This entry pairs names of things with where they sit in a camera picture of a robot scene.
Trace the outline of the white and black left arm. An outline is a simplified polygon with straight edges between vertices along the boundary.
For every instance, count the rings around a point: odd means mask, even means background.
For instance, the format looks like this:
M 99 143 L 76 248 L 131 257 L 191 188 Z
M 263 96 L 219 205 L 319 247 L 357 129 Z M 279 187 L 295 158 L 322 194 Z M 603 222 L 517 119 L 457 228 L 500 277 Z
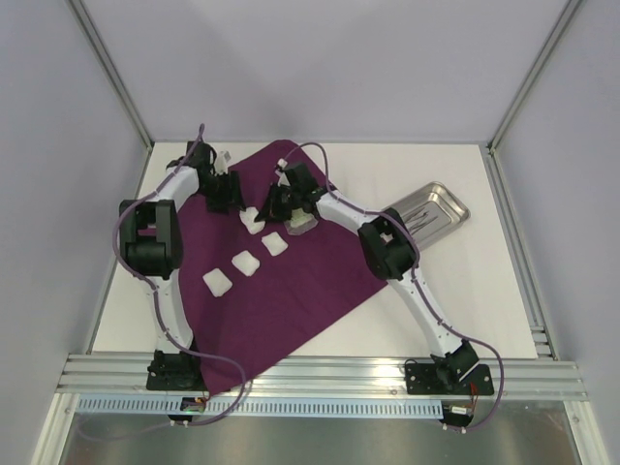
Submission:
M 118 263 L 143 283 L 152 298 L 157 342 L 146 382 L 152 391 L 205 389 L 204 361 L 226 363 L 242 384 L 247 381 L 236 361 L 198 350 L 183 307 L 179 272 L 184 246 L 178 211 L 196 195 L 215 212 L 245 208 L 238 173 L 229 171 L 226 157 L 201 138 L 189 141 L 186 154 L 167 164 L 164 179 L 153 192 L 119 205 L 113 229 Z

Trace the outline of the steel surgical scissors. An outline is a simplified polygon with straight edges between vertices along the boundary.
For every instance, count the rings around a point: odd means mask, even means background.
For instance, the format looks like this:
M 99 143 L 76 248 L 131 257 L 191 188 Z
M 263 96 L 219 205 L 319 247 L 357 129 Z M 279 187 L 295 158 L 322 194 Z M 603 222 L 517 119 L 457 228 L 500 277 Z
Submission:
M 433 217 L 435 217 L 435 221 L 439 217 L 439 213 L 436 210 L 426 209 L 426 208 L 418 208 L 418 209 L 415 209 L 415 210 L 405 214 L 403 216 L 403 221 L 404 221 L 405 226 L 407 228 L 407 224 L 408 223 L 416 222 L 416 221 L 419 221 L 420 219 L 426 219 L 426 218 L 430 219 L 430 218 L 433 218 Z

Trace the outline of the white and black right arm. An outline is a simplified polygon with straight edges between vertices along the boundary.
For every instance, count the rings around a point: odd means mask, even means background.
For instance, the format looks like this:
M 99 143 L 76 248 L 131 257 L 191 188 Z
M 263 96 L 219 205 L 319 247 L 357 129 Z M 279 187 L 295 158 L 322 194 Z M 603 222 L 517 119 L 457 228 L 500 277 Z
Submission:
M 300 210 L 355 233 L 371 273 L 387 282 L 405 302 L 427 340 L 441 388 L 458 392 L 472 380 L 480 359 L 466 336 L 452 328 L 423 278 L 420 252 L 393 209 L 372 211 L 320 185 L 306 164 L 277 162 L 278 180 L 268 189 L 256 219 L 286 222 Z

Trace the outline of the steel forceps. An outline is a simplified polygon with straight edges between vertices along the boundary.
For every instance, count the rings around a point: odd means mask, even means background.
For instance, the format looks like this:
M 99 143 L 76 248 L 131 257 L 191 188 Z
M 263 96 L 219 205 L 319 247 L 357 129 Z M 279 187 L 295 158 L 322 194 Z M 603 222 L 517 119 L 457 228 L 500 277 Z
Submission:
M 435 217 L 420 219 L 419 221 L 408 223 L 407 228 L 411 236 L 416 236 L 417 234 L 421 234 L 423 229 L 430 226 L 434 221 Z

